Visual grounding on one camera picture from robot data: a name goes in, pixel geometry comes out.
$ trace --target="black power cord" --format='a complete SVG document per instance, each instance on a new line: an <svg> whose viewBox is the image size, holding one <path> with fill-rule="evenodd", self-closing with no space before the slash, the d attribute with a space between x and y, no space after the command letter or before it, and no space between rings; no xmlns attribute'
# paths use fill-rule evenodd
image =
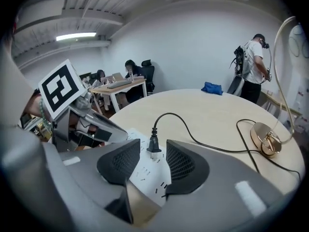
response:
<svg viewBox="0 0 309 232"><path fill-rule="evenodd" d="M297 173L297 174L298 174L299 181L301 181L300 174L299 174L298 171L284 168L284 167L280 166L279 164L275 163L274 161L272 161L271 159L269 159L269 158L267 158L266 156L264 156L260 151L258 151L258 150L250 150L250 149L248 148L248 146L247 146L247 144L246 144L246 142L245 142L245 140L244 140L244 138L243 138L243 136L242 136L242 134L241 134L241 132L240 132L240 130L239 130L238 123L239 123L239 122L242 122L242 121L250 121L250 122L255 123L255 121L253 121L253 120L251 120L251 119L241 119L241 120L237 121L237 123L236 123L236 128L237 128L237 131L238 131L238 133L239 133L239 135L240 135L240 137L241 137L241 139L242 139L243 144L244 144L245 147L246 147L246 150L236 150L236 151L234 151L234 150L221 149L221 148L218 148L218 147L214 147L214 146L207 145L207 144L204 144L204 143L199 142L198 140L196 140L196 139L192 136L192 134L191 134L191 132L190 132L190 130L189 130L189 128L188 128L186 122L183 120L183 118L181 118L178 114L175 114L175 113L164 113L164 114L162 114L161 116L159 116L159 117L156 119L156 121L155 121L155 123L154 123L154 127L152 128L152 136L151 136L151 138L150 138L149 148L147 149L147 150L150 151L151 153L156 153L156 152L161 151L161 150L159 149L159 144L158 144L157 127L156 127L156 125L157 125L159 119L162 118L162 117L165 116L165 115L174 115L174 116L176 116L177 118L179 118L179 119L183 122L184 126L186 127L186 129L187 129L187 131L188 131L190 137L192 138L192 140L193 140L194 142L196 142L197 144L199 144L199 145L202 145L202 146L205 146L205 147L214 149L214 150L218 150L218 151L221 151L221 152L225 152L225 153L244 153L244 152L248 152L248 154L249 154L249 156L250 156L250 159L251 159L252 163L254 164L254 167L255 167L255 169L256 169L256 171L257 171L258 173L260 173L260 171L259 171L259 169L258 169L258 167L257 167L257 164L256 164L256 162L255 162L255 160L254 160L254 158L253 158L251 152L259 153L259 154L262 155L266 160L268 160L269 162L273 163L275 166L277 166L277 167L279 167L279 168L281 168L281 169L283 169L283 170L286 170L286 171L288 171L288 172Z"/></svg>

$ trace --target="ceiling light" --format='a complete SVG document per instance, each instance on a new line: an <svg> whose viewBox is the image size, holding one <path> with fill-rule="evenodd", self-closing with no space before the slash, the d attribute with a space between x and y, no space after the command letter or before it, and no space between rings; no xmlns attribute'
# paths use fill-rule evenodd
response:
<svg viewBox="0 0 309 232"><path fill-rule="evenodd" d="M94 37L95 35L96 33L72 33L72 34L57 36L56 40L61 41L61 40L66 40L66 39L71 39L71 38L79 38L79 37Z"/></svg>

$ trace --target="laptop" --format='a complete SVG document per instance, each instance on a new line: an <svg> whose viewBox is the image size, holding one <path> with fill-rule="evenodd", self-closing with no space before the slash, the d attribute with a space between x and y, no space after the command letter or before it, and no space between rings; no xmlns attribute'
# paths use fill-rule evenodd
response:
<svg viewBox="0 0 309 232"><path fill-rule="evenodd" d="M113 77L115 78L116 82L125 80L119 72L113 74Z"/></svg>

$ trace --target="white power strip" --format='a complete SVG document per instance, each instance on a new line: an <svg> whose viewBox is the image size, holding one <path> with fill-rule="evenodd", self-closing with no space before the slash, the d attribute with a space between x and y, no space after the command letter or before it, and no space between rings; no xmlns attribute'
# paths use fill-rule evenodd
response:
<svg viewBox="0 0 309 232"><path fill-rule="evenodd" d="M148 198L159 206L166 202L166 187L171 184L169 165L166 162L166 148L159 146L162 152L157 159L150 158L149 137L135 128L127 130L128 140L140 139L140 161L136 165L130 181Z"/></svg>

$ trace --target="white wall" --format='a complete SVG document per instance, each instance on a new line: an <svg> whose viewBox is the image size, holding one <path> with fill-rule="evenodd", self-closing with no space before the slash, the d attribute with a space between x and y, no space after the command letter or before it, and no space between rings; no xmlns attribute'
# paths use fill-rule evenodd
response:
<svg viewBox="0 0 309 232"><path fill-rule="evenodd" d="M29 84L37 88L39 81L66 59L70 60L79 75L88 72L96 73L98 69L104 70L101 49L92 47L54 54L27 66L21 72Z"/></svg>
<svg viewBox="0 0 309 232"><path fill-rule="evenodd" d="M103 65L106 72L125 74L126 60L140 65L151 59L155 92L202 88L206 81L220 84L227 91L234 76L233 67L229 69L234 50L256 33L265 35L273 49L280 24L262 11L236 2L172 4L137 19L112 38L103 53ZM277 60L281 66L282 58L278 56ZM269 61L269 53L264 50L267 66ZM275 81L264 83L263 88L277 91Z"/></svg>

